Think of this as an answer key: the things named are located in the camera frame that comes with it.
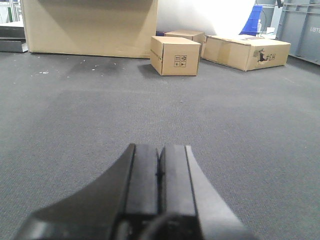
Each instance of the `white wall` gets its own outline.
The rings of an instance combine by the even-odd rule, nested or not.
[[[254,4],[255,0],[159,0],[157,31],[238,35]]]

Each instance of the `logo on box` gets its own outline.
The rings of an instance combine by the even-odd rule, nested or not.
[[[271,53],[268,54],[267,56],[265,55],[265,49],[262,48],[261,50],[255,50],[253,53],[254,58],[258,58],[258,64],[263,65],[268,61],[273,61],[276,59],[276,54]]]

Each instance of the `plastic storage bin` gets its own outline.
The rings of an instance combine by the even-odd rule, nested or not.
[[[249,19],[240,33],[241,35],[246,34],[246,35],[255,36],[258,34],[258,21],[260,19],[262,8],[263,8],[262,5],[253,6]]]
[[[291,56],[320,65],[320,4],[292,2],[284,2],[276,39],[291,43]]]

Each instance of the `printed symbol on box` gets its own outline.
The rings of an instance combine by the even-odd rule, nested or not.
[[[175,55],[174,56],[174,67],[180,68],[180,62],[181,62],[181,55]]]
[[[186,66],[187,66],[187,56],[182,55],[182,56],[181,56],[180,67],[181,67],[181,68],[185,68]]]

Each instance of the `small cardboard box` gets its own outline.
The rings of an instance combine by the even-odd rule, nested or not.
[[[183,37],[153,36],[151,65],[162,76],[196,76],[201,44]]]
[[[185,38],[200,44],[203,44],[205,40],[205,33],[202,31],[177,30],[177,31],[166,32],[164,36]]]

